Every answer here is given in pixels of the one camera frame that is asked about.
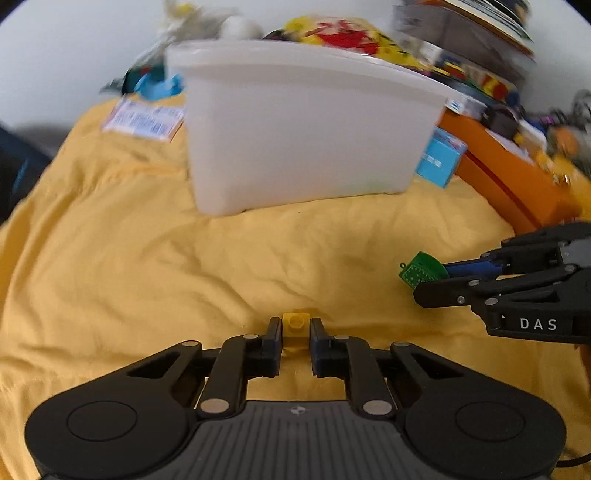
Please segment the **small yellow toy brick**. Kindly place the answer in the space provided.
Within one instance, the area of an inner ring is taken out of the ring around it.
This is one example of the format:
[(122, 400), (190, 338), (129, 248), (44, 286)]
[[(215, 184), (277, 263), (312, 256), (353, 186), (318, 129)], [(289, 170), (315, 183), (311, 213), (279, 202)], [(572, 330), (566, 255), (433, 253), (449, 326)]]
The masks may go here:
[(290, 350), (308, 349), (311, 315), (284, 313), (281, 320), (283, 321), (283, 347)]

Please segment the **orange box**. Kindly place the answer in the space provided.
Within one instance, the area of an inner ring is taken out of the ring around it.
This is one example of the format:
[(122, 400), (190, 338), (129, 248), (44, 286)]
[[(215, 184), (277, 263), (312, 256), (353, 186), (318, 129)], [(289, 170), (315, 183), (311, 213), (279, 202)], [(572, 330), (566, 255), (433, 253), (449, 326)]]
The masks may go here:
[(565, 186), (508, 151), (476, 120), (447, 110), (439, 127), (467, 145), (456, 175), (485, 197), (517, 234), (580, 217), (582, 207)]

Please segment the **green toy fence piece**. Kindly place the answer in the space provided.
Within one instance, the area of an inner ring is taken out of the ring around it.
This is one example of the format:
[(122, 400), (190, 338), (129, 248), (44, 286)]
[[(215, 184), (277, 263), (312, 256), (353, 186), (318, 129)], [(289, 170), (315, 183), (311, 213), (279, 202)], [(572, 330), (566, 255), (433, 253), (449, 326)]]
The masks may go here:
[(420, 284), (449, 278), (445, 266), (430, 254), (420, 251), (409, 263), (400, 264), (399, 277), (412, 289)]

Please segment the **light blue cardboard box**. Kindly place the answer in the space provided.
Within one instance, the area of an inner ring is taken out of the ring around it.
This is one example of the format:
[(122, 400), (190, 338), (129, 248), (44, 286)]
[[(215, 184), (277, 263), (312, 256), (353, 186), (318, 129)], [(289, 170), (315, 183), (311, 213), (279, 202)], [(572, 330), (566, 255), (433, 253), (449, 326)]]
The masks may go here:
[(441, 128), (436, 128), (423, 152), (416, 173), (423, 179), (445, 188), (466, 151), (465, 142)]

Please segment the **yellow cloth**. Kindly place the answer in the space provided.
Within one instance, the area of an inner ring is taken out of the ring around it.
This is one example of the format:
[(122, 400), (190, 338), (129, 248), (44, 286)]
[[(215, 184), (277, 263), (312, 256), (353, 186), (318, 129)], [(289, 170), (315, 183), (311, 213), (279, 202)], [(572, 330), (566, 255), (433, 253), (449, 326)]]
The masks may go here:
[(416, 178), (399, 195), (209, 217), (195, 205), (186, 134), (106, 132), (112, 102), (74, 125), (1, 228), (1, 475), (34, 479), (24, 426), (45, 399), (186, 339), (215, 348), (305, 312), (334, 334), (403, 340), (551, 403), (567, 450), (590, 449), (589, 358), (491, 337), (467, 308), (424, 309), (399, 267), (451, 262), (513, 235), (468, 183)]

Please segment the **black device on box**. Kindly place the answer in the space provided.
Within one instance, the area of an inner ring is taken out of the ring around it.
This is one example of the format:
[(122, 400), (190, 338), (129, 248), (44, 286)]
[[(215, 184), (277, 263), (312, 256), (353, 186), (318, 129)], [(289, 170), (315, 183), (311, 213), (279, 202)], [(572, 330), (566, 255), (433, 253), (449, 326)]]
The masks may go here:
[(482, 113), (480, 123), (504, 138), (513, 139), (519, 130), (516, 114), (505, 106), (489, 106)]

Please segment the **white blue small carton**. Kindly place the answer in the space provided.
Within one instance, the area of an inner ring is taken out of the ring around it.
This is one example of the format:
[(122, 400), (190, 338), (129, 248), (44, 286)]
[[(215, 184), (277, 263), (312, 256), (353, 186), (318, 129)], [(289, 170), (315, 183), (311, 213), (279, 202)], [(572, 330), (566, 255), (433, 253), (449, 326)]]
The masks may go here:
[(462, 92), (454, 91), (446, 101), (446, 108), (457, 115), (479, 120), (487, 105)]

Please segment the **white translucent plastic bin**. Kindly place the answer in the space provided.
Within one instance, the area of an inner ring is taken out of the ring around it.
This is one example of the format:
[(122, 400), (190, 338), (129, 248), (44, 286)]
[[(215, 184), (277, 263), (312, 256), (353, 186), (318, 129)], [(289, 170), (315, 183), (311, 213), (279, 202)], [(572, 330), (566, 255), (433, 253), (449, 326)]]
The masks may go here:
[(189, 172), (213, 216), (408, 188), (453, 90), (321, 46), (196, 40), (170, 46), (183, 80)]

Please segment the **white printed card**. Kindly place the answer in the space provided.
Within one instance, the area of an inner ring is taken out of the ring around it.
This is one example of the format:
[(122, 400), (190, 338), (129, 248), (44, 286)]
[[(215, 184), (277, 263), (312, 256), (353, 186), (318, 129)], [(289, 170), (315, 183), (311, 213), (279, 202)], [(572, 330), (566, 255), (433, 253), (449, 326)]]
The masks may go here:
[(105, 132), (170, 142), (184, 120), (183, 107), (156, 106), (123, 98), (102, 124)]

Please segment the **yellow red plastic bag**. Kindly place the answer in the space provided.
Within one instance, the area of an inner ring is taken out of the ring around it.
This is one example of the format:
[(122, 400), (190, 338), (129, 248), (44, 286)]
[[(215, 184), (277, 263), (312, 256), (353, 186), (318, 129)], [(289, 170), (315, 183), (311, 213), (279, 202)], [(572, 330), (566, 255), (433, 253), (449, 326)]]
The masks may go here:
[(414, 71), (430, 69), (382, 30), (356, 17), (304, 15), (291, 19), (283, 28), (270, 32), (264, 39), (337, 48)]

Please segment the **white plastic bag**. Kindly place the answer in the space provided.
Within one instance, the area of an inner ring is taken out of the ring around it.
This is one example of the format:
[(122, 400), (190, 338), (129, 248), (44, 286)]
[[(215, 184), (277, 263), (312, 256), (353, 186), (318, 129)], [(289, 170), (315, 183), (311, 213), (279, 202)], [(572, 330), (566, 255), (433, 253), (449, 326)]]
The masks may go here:
[(263, 28), (235, 8), (164, 1), (165, 20), (156, 37), (158, 46), (192, 40), (259, 40)]

